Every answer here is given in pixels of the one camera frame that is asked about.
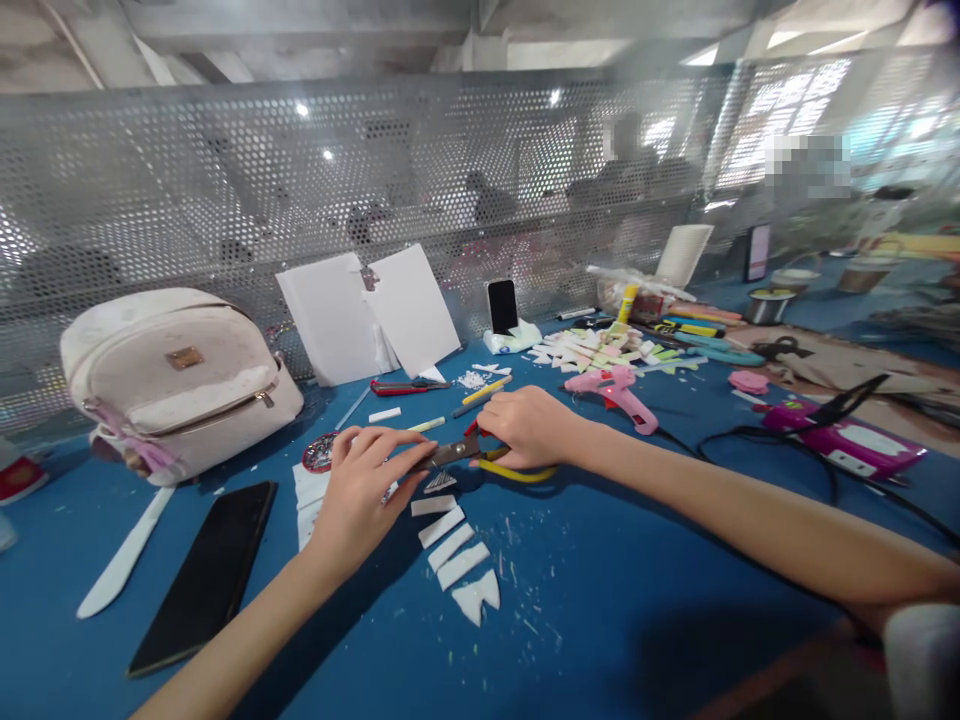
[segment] metal mesh fence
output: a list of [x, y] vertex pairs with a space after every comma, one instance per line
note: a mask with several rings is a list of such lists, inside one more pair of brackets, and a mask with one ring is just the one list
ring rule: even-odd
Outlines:
[[[945, 173], [957, 132], [948, 64], [884, 51], [659, 78], [548, 71], [4, 98], [0, 433], [75, 427], [59, 335], [124, 294], [224, 297], [304, 377], [296, 333], [278, 332], [289, 315], [274, 275], [288, 267], [347, 251], [369, 263], [420, 242], [468, 338], [483, 330], [489, 280], [512, 278], [521, 315], [538, 320], [594, 302], [586, 260], [652, 271], [675, 224], [717, 224], [708, 256], [721, 255], [775, 214], [758, 190], [771, 135], [862, 123], [850, 142], [863, 145], [851, 146], [863, 189], [891, 173]], [[926, 117], [934, 126], [905, 163], [904, 138]], [[812, 205], [797, 200], [791, 215]]]

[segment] phone stand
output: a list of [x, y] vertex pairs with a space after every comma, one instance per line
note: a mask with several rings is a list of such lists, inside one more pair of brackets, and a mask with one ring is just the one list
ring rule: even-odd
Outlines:
[[493, 355], [512, 355], [529, 350], [543, 341], [543, 335], [533, 323], [520, 319], [520, 324], [509, 335], [497, 335], [493, 330], [483, 333], [483, 344]]

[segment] pink glue gun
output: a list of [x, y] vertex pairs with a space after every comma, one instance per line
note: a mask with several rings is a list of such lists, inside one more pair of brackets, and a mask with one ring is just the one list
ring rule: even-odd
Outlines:
[[660, 423], [653, 413], [630, 392], [637, 380], [629, 365], [616, 365], [610, 370], [594, 370], [563, 384], [568, 392], [595, 392], [603, 398], [607, 409], [618, 407], [633, 420], [633, 428], [641, 435], [653, 435]]

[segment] white backpack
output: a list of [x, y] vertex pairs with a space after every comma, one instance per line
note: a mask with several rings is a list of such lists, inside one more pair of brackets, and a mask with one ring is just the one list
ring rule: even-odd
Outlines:
[[238, 308], [190, 288], [150, 290], [82, 313], [60, 338], [74, 404], [96, 435], [174, 485], [291, 422], [303, 396]]

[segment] sleeve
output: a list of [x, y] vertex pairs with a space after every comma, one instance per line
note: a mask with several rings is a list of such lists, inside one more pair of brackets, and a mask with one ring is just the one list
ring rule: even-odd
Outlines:
[[960, 718], [960, 606], [904, 608], [883, 640], [897, 720]]

